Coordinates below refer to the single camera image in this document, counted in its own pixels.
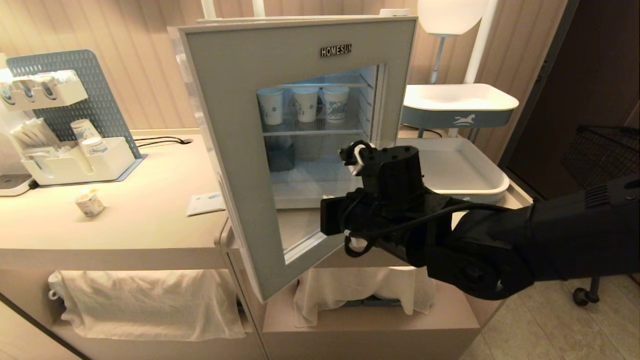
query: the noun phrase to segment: glass fridge door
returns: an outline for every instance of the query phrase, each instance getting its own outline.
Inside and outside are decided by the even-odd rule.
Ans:
[[[415,24],[372,17],[177,29],[177,56],[261,300],[343,244],[320,233],[320,200],[362,185],[340,148],[393,146]]]

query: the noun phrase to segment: white tray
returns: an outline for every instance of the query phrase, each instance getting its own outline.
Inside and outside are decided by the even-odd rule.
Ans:
[[[414,127],[506,125],[518,99],[487,84],[408,85],[401,123]]]
[[[509,178],[465,138],[398,139],[420,151],[424,184],[458,199],[495,204],[509,188]]]
[[[404,105],[420,110],[512,110],[518,99],[487,84],[407,85]]]

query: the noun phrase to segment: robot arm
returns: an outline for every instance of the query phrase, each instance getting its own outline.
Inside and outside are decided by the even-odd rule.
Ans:
[[[340,150],[362,188],[321,203],[321,230],[345,234],[349,256],[381,248],[429,276],[486,300],[535,281],[628,274],[640,269],[638,176],[522,209],[440,195],[422,182],[418,150]],[[451,229],[451,215],[468,211]],[[367,242],[363,251],[351,238]]]

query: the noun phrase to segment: blue pegboard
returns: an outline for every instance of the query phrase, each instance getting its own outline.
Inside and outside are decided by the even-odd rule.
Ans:
[[[134,158],[142,158],[93,51],[83,49],[16,56],[8,58],[6,64],[14,76],[75,70],[89,98],[69,106],[35,109],[33,113],[39,118],[44,118],[62,141],[76,140],[71,130],[71,122],[89,119],[103,138],[124,137]]]

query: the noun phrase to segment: horse logo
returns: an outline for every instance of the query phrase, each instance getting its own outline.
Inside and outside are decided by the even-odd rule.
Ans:
[[[454,125],[471,125],[474,123],[474,119],[476,118],[476,114],[471,114],[467,117],[459,117],[456,116],[456,121],[453,122]]]

